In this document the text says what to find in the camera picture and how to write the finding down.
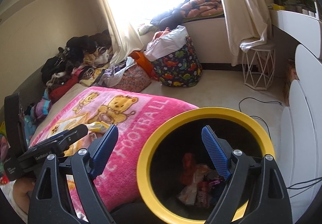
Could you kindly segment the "left hand dark nails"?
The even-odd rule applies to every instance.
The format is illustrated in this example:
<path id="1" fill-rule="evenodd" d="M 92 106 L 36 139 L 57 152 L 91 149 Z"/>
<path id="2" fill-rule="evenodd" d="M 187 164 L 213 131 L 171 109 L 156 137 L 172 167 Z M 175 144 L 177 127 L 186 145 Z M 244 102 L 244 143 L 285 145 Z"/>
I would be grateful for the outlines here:
<path id="1" fill-rule="evenodd" d="M 35 179 L 22 177 L 15 181 L 12 188 L 12 201 L 20 212 L 28 214 L 30 198 L 28 193 L 32 192 L 35 186 Z"/>

